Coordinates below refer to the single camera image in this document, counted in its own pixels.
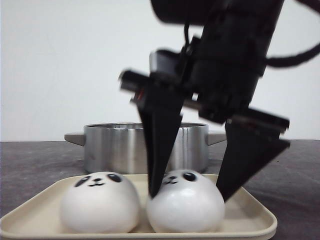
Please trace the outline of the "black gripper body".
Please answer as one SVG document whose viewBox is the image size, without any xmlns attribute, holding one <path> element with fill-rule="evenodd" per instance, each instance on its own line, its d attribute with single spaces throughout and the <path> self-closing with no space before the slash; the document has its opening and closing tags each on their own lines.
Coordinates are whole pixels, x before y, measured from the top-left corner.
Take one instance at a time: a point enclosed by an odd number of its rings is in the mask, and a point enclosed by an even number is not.
<svg viewBox="0 0 320 240">
<path fill-rule="evenodd" d="M 161 22 L 201 26 L 202 34 L 185 36 L 180 52 L 152 52 L 149 75 L 124 70 L 122 89 L 176 93 L 183 105 L 219 124 L 236 118 L 280 133 L 289 127 L 289 120 L 249 107 L 267 66 L 281 0 L 153 0 L 151 6 Z"/>
</svg>

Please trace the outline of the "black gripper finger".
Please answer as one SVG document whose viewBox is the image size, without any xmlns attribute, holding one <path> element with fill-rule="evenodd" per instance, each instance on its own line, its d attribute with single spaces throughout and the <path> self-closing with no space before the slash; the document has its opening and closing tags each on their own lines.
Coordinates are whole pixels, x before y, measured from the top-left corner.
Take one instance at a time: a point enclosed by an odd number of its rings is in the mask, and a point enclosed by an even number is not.
<svg viewBox="0 0 320 240">
<path fill-rule="evenodd" d="M 142 87 L 136 91 L 133 101 L 143 126 L 148 193 L 154 198 L 160 190 L 181 126 L 184 97 L 159 87 Z"/>
<path fill-rule="evenodd" d="M 278 130 L 253 123 L 227 122 L 225 131 L 227 146 L 216 187 L 227 202 L 250 178 L 289 148 L 290 142 L 279 139 Z"/>
</svg>

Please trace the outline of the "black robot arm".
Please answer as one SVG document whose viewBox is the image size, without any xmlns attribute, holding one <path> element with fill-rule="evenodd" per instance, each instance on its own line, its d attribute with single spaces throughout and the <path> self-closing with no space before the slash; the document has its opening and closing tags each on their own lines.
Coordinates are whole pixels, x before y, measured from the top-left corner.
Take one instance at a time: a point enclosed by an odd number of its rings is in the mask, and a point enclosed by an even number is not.
<svg viewBox="0 0 320 240">
<path fill-rule="evenodd" d="M 154 0 L 151 5 L 162 22 L 203 26 L 203 32 L 186 36 L 179 53 L 152 53 L 149 75 L 120 74 L 121 88 L 134 92 L 143 125 L 148 192 L 154 198 L 160 191 L 187 106 L 225 126 L 227 147 L 216 185 L 228 200 L 290 146 L 280 139 L 289 120 L 249 107 L 283 2 Z"/>
</svg>

